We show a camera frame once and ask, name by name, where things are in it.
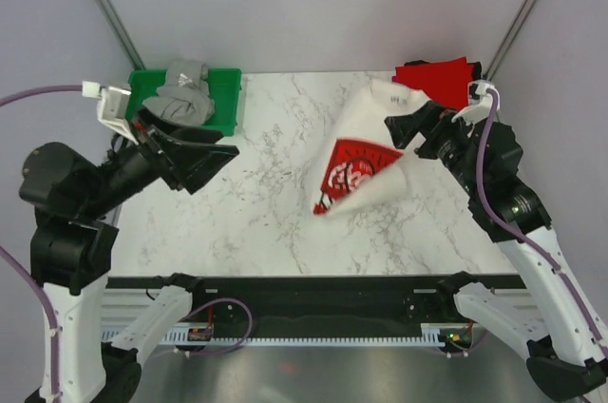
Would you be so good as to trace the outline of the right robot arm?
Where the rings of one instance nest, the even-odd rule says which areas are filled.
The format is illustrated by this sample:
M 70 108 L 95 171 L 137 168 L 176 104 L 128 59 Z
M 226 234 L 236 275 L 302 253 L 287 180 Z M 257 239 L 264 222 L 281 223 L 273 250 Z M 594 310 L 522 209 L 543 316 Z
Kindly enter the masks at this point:
M 441 162 L 464 189 L 473 220 L 510 261 L 541 317 L 526 317 L 467 272 L 440 282 L 437 314 L 485 328 L 551 400 L 588 401 L 607 382 L 607 326 L 576 282 L 540 197 L 518 176 L 523 149 L 512 128 L 490 118 L 468 125 L 434 104 L 385 125 L 398 149 L 423 137 L 415 155 Z

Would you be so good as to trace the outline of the green plastic tray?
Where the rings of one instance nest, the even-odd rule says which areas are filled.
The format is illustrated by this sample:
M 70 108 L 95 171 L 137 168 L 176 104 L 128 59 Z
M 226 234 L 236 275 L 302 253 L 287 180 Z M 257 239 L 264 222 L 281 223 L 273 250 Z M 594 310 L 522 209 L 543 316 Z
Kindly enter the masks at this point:
M 139 69 L 131 72 L 128 78 L 131 94 L 125 114 L 127 120 L 133 117 L 145 99 L 156 95 L 157 88 L 164 84 L 165 74 L 165 69 Z M 215 113 L 204 127 L 218 130 L 226 137 L 234 136 L 238 127 L 241 70 L 210 68 L 207 85 L 210 98 L 215 102 Z

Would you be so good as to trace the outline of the white Coca-Cola t-shirt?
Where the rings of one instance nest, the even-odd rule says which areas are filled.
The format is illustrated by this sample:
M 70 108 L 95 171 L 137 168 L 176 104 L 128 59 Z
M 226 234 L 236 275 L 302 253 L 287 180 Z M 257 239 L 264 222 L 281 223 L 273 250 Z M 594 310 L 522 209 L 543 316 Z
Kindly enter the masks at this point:
M 312 158 L 306 184 L 312 214 L 336 216 L 401 196 L 407 190 L 404 152 L 385 120 L 428 101 L 422 90 L 380 79 L 358 89 Z

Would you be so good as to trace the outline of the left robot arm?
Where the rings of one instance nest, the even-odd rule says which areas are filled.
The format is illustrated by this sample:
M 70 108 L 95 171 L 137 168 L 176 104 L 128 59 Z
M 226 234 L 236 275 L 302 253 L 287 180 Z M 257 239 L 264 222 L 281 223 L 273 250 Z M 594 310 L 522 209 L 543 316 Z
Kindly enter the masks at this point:
M 101 164 L 58 142 L 34 149 L 23 164 L 19 195 L 32 205 L 37 224 L 28 274 L 47 314 L 45 375 L 34 402 L 131 400 L 167 332 L 207 313 L 200 278 L 174 274 L 129 327 L 102 339 L 118 236 L 106 216 L 156 181 L 194 194 L 238 155 L 221 132 L 175 125 L 146 109 L 128 123 L 127 138 Z

